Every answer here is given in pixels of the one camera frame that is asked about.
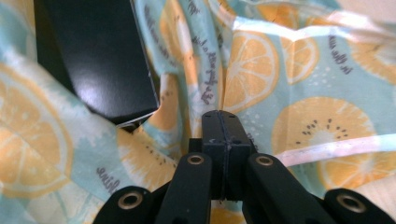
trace black box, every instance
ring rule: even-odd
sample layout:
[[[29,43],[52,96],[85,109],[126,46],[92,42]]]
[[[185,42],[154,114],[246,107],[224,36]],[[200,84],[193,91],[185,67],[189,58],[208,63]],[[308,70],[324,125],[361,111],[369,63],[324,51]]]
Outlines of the black box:
[[[121,124],[158,108],[129,0],[35,0],[38,62],[94,113]]]

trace orange slice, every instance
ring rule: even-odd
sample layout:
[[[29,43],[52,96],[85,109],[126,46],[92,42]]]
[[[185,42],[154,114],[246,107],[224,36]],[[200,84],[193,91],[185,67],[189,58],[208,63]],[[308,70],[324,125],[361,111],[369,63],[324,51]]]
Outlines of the orange slice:
[[[396,152],[368,153],[320,161],[318,172],[326,189],[354,189],[396,174]]]
[[[166,49],[160,51],[183,64],[187,85],[198,83],[196,60],[193,54],[189,26],[177,0],[167,0],[160,17],[160,32]]]
[[[35,83],[1,64],[0,74],[0,190],[22,198],[52,192],[70,176],[69,136]]]
[[[286,75],[290,85],[309,77],[318,64],[319,50],[313,38],[291,41],[285,37],[280,39],[285,56]]]
[[[299,29],[298,8],[289,4],[259,4],[256,6],[260,14],[267,21],[288,27],[293,30]]]
[[[276,49],[264,34],[237,31],[227,69],[224,110],[237,113],[264,100],[279,77]]]
[[[335,21],[329,21],[328,19],[326,19],[326,17],[310,16],[306,19],[305,26],[311,26],[311,25],[332,26],[332,25],[342,25],[342,24]]]
[[[149,118],[148,123],[162,131],[177,126],[178,89],[177,78],[171,75],[161,77],[161,105]]]
[[[228,4],[227,0],[208,1],[208,3],[215,12],[220,25],[223,28],[231,28],[236,17],[236,12]]]
[[[373,123],[355,105],[330,97],[307,98],[279,114],[272,132],[274,154],[375,135]]]
[[[372,75],[396,85],[395,39],[372,34],[352,34],[352,58]]]
[[[118,130],[117,141],[120,160],[136,185],[153,191],[171,180],[175,162],[154,147],[154,140],[142,127],[132,135]]]

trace black plastic mount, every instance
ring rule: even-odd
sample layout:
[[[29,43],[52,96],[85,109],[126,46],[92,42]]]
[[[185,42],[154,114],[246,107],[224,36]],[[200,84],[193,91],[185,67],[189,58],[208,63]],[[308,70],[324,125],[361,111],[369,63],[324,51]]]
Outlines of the black plastic mount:
[[[171,182],[152,193],[120,189],[94,223],[209,223],[211,200],[242,201],[248,224],[395,223],[352,190],[310,194],[276,157],[255,151],[235,115],[210,111],[202,122],[203,138],[190,140]]]

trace black object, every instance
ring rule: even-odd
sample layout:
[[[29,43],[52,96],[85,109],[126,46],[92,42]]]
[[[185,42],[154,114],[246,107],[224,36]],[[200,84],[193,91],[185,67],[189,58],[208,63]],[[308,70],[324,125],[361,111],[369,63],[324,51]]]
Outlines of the black object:
[[[210,200],[230,199],[243,201],[249,224],[395,223],[352,190],[329,190],[324,200],[311,195],[277,158],[256,152],[231,113],[204,114],[203,138],[191,139],[189,147],[170,183],[129,201],[141,188],[120,189],[93,223],[209,223]]]
[[[35,0],[38,62],[120,124],[158,108],[129,0]]]

